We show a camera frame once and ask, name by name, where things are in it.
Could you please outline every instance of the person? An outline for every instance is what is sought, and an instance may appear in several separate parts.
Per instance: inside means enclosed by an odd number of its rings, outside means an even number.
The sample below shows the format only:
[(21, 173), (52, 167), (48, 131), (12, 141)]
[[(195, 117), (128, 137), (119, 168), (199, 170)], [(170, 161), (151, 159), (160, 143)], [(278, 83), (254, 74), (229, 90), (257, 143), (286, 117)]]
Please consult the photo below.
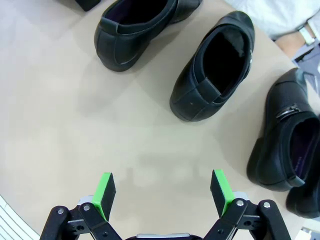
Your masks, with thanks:
[(319, 0), (225, 1), (248, 14), (290, 58), (304, 45), (320, 41)]

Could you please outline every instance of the bolt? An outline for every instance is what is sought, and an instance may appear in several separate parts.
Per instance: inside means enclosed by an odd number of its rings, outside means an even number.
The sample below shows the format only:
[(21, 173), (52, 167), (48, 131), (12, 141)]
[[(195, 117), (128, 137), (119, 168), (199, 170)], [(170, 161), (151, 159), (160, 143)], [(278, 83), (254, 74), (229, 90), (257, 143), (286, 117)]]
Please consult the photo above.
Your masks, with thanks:
[(59, 208), (58, 209), (58, 214), (63, 214), (64, 213), (64, 209), (63, 208)]
[(238, 200), (236, 201), (236, 204), (239, 206), (239, 207), (242, 207), (244, 205), (244, 202), (242, 200)]
[(265, 207), (265, 208), (270, 208), (270, 203), (268, 203), (267, 201), (263, 204), (263, 206)]
[(90, 209), (90, 206), (88, 204), (83, 206), (83, 210), (88, 211)]

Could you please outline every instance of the sleeve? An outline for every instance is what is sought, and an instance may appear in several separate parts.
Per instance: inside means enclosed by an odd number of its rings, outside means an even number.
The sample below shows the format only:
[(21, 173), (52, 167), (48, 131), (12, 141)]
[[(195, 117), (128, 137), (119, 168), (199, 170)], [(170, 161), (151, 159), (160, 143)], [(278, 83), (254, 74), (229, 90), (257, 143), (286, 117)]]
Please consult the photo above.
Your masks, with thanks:
[(318, 11), (307, 22), (312, 29), (315, 37), (320, 41), (320, 11)]

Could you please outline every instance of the person's arm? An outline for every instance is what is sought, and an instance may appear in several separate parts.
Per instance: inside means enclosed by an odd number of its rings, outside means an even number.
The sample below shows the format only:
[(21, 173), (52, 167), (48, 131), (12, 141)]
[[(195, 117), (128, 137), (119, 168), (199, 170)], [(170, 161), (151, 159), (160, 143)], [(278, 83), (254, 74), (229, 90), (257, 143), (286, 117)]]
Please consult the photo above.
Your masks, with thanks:
[[(320, 11), (306, 22), (305, 28), (312, 38), (320, 40)], [(297, 51), (306, 44), (306, 40), (297, 30), (281, 36), (275, 43), (288, 57), (293, 58)]]

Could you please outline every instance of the shoe opening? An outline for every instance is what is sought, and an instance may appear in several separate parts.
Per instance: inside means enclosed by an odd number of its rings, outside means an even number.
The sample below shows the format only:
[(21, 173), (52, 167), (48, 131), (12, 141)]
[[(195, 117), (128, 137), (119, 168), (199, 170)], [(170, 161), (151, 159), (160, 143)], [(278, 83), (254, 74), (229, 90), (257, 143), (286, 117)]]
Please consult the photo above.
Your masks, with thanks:
[(240, 80), (248, 52), (249, 40), (235, 26), (225, 27), (208, 45), (203, 56), (204, 73), (222, 96)]
[(104, 17), (122, 25), (142, 24), (155, 18), (167, 2), (168, 0), (121, 0)]
[(313, 161), (319, 128), (319, 121), (311, 118), (299, 123), (291, 135), (290, 158), (295, 174), (301, 179), (305, 179)]

